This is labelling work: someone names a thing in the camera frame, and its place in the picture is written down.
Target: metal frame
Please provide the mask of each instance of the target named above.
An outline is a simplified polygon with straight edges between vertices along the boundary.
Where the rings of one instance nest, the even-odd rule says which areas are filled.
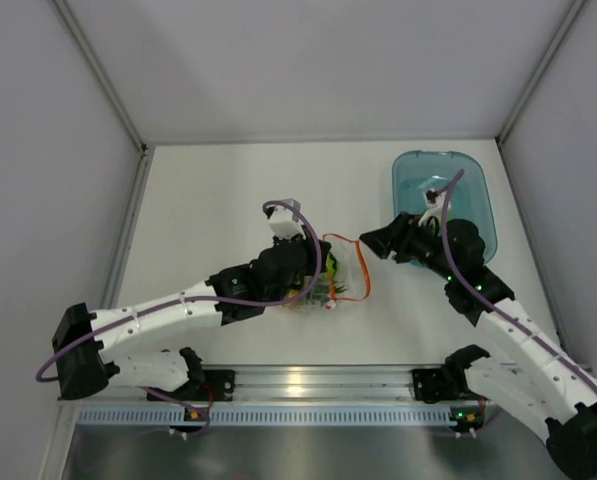
[[[505,121],[500,133],[496,137],[498,140],[498,145],[502,146],[509,138],[511,131],[516,126],[520,115],[524,111],[525,107],[529,103],[529,100],[533,97],[538,85],[544,78],[545,74],[549,70],[554,58],[556,55],[561,51],[562,46],[564,45],[567,38],[571,34],[571,31],[576,24],[576,22],[582,16],[582,13],[585,10],[585,7],[589,4],[590,0],[573,0],[569,9],[565,13],[564,17],[560,21],[558,29],[556,33],[552,37],[547,49],[543,53],[540,61],[534,68],[529,80],[525,84],[520,93],[520,96],[516,100],[514,108],[511,110],[509,117]]]
[[[448,405],[412,406],[277,406],[220,404],[210,412],[212,427],[452,427]],[[86,406],[80,425],[202,427],[205,420],[189,420],[178,406]]]
[[[138,220],[138,212],[142,199],[147,187],[147,179],[151,169],[151,163],[154,158],[154,149],[147,147],[138,159],[138,167],[134,181],[129,192],[129,199],[123,221],[120,227],[120,232],[114,245],[113,257],[109,267],[109,274],[105,282],[105,289],[101,302],[102,308],[111,308],[116,305],[118,295],[120,293],[120,284],[127,266],[127,259],[129,256],[129,249],[131,241],[136,229],[136,222]]]
[[[120,96],[118,95],[116,88],[109,79],[109,76],[107,75],[102,63],[100,60],[98,60],[94,49],[91,47],[89,40],[87,40],[87,36],[80,26],[78,19],[71,10],[71,7],[67,4],[66,0],[48,1],[56,12],[56,15],[58,15],[60,22],[65,26],[67,32],[70,34],[74,44],[76,45],[76,48],[78,48],[82,54],[87,67],[89,67],[89,70],[102,90],[102,94],[109,101],[111,108],[118,117],[118,120],[120,120],[120,123],[127,132],[131,142],[138,151],[144,151],[145,142],[142,141],[140,132],[138,132],[133,120],[127,113],[127,109],[120,100]]]
[[[75,402],[58,402],[56,405],[52,419],[52,434],[45,447],[38,480],[62,478],[78,415],[79,407]]]
[[[418,405],[411,370],[425,365],[207,365],[205,370],[233,370],[234,405]],[[118,397],[119,389],[83,404],[144,403],[144,393]]]

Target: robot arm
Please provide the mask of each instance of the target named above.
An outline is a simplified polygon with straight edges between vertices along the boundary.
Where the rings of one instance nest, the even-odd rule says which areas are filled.
[[[449,356],[438,374],[424,375],[423,370],[417,378],[414,371],[416,398],[434,403],[473,393],[485,396],[530,428],[567,476],[597,476],[597,380],[540,330],[514,292],[484,265],[485,244],[473,223],[447,222],[448,259],[438,236],[439,219],[432,217],[437,221],[401,213],[360,240],[380,258],[417,261],[446,279],[452,307],[492,338],[522,373],[502,368],[484,349],[471,345]],[[456,278],[455,268],[485,302]]]
[[[249,263],[139,305],[93,311],[85,304],[68,308],[52,340],[56,355],[37,379],[51,380],[42,373],[55,361],[66,400],[88,397],[108,385],[149,386],[167,392],[200,388],[202,367],[191,348],[150,352],[150,345],[193,328],[229,325],[261,315],[267,306],[288,303],[284,299],[289,291],[306,294],[317,279],[314,273],[325,265],[330,245],[320,242],[305,222],[303,228],[300,205],[294,200],[275,205],[265,209],[274,244]],[[310,277],[312,282],[305,286]]]

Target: blue plastic container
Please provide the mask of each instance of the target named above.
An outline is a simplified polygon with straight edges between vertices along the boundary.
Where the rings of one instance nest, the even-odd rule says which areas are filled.
[[[400,155],[392,168],[394,215],[400,212],[423,213],[425,190],[446,186],[461,168],[465,174],[454,189],[449,218],[464,218],[478,227],[485,241],[487,263],[498,248],[496,227],[485,175],[478,162],[469,155],[420,150]]]

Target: black bracket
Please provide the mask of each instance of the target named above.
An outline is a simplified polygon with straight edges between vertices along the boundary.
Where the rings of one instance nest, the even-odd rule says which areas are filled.
[[[162,393],[174,400],[192,403],[208,402],[210,391],[213,394],[214,402],[231,402],[233,400],[236,383],[236,372],[234,370],[203,370],[203,373],[205,379],[203,386],[200,388],[196,383],[187,382],[173,392],[162,391]],[[150,402],[162,401],[151,394],[147,394],[147,400]]]
[[[564,424],[546,420],[549,456],[560,470],[574,480],[597,478],[597,402],[577,404],[578,413]]]
[[[51,340],[54,353],[91,333],[91,321],[94,318],[95,314],[89,313],[84,303],[69,307]],[[98,354],[101,347],[102,343],[90,338],[56,361],[60,396],[63,400],[79,400],[94,395],[109,385],[109,376],[113,371],[103,364]]]
[[[457,350],[445,359],[440,368],[415,368],[411,371],[416,400],[437,403],[448,400],[477,400],[479,396],[469,390],[465,369],[489,353],[478,345]]]
[[[451,419],[456,425],[451,428],[457,433],[469,433],[480,429],[485,424],[485,413],[478,406],[451,407]]]

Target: white enclosure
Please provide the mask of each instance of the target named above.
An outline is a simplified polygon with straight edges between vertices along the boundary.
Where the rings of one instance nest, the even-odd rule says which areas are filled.
[[[491,138],[567,0],[71,0],[146,142]]]
[[[1,1],[0,478],[60,478],[77,409],[33,377],[67,306],[248,261],[271,197],[319,233],[379,227],[390,164],[416,149],[481,164],[492,268],[597,375],[597,0]],[[270,312],[193,346],[214,364],[404,365],[474,341],[437,279],[374,263],[381,308]],[[534,455],[514,425],[514,455]],[[437,460],[441,480],[561,478],[544,452],[515,471],[408,438],[429,442],[412,476]]]

